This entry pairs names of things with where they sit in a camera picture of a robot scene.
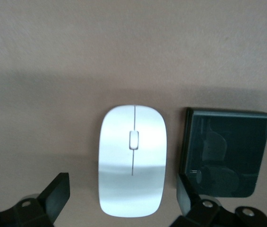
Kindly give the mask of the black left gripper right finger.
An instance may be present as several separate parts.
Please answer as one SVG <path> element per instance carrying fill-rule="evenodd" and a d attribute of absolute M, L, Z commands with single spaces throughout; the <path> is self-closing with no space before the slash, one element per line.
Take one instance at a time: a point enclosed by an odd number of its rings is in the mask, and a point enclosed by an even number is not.
<path fill-rule="evenodd" d="M 262 211 L 240 206 L 229 212 L 216 198 L 199 195 L 183 174 L 177 175 L 177 201 L 182 214 L 172 227 L 267 227 Z"/>

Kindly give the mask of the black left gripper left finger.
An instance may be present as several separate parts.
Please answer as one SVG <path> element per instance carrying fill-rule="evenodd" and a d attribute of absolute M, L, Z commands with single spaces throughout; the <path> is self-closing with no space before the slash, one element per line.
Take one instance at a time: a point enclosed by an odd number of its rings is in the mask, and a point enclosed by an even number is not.
<path fill-rule="evenodd" d="M 0 227 L 52 227 L 69 198 L 69 174 L 59 173 L 39 195 L 0 211 Z"/>

